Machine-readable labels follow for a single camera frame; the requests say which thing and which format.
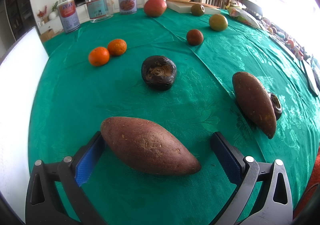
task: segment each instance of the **potted plant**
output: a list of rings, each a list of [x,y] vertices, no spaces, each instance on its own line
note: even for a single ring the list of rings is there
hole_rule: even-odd
[[[49,14],[49,19],[50,20],[53,20],[54,18],[56,18],[57,16],[58,16],[58,12],[57,12],[57,9],[58,9],[58,4],[60,4],[60,3],[62,3],[62,2],[64,2],[64,0],[57,0],[54,4],[53,4],[53,6],[52,6],[52,8],[51,8],[51,13]]]
[[[37,16],[38,18],[41,18],[44,23],[47,23],[49,20],[48,20],[48,17],[46,17],[47,15],[47,5],[44,6],[44,10],[39,10]]]

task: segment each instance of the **blue gripper pad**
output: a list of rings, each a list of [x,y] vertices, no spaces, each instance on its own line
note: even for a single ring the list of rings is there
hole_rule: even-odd
[[[106,142],[100,135],[77,164],[75,180],[79,187],[88,181],[106,146]]]
[[[235,156],[231,153],[231,145],[225,141],[225,143],[227,143],[229,146],[228,148],[228,146],[219,136],[222,136],[220,132],[215,132],[212,134],[210,140],[211,149],[216,154],[217,159],[219,160],[230,183],[240,185],[242,181],[242,167]]]

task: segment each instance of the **mandarin orange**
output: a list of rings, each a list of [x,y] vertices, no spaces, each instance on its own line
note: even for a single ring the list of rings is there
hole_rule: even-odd
[[[127,43],[122,39],[114,39],[108,44],[108,51],[112,56],[122,55],[127,50]]]
[[[93,66],[104,65],[109,61],[109,58],[109,51],[105,47],[96,47],[88,56],[89,63]]]

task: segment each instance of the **sweet potato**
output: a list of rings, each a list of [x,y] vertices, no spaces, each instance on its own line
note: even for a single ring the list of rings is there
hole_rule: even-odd
[[[198,160],[178,139],[152,121],[109,117],[101,123],[100,131],[116,156],[138,171],[184,175],[201,169]]]
[[[276,132],[276,116],[268,92],[252,74],[236,72],[232,77],[236,100],[244,114],[252,120],[268,138]]]

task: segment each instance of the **dining table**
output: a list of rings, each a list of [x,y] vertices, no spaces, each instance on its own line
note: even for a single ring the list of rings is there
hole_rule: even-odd
[[[136,171],[107,148],[87,183],[81,187],[111,225],[209,224],[235,189],[210,148],[221,132],[244,156],[284,163],[293,206],[311,175],[320,140],[320,100],[308,90],[296,59],[269,38],[269,33],[228,15],[224,31],[209,27],[211,15],[179,14],[169,8],[160,17],[143,9],[116,13],[98,23],[82,23],[44,43],[49,60],[35,95],[29,126],[29,169],[73,156],[111,116],[158,123],[172,133],[201,163],[192,175],[166,176]],[[198,29],[204,41],[191,46],[186,34]],[[100,67],[88,61],[90,51],[123,39],[127,50]],[[143,61],[152,55],[170,58],[177,67],[173,86],[158,91],[141,77]],[[253,74],[282,106],[276,133],[268,137],[236,103],[234,73]],[[59,182],[56,186],[68,215],[78,219]],[[255,202],[257,183],[241,214]]]

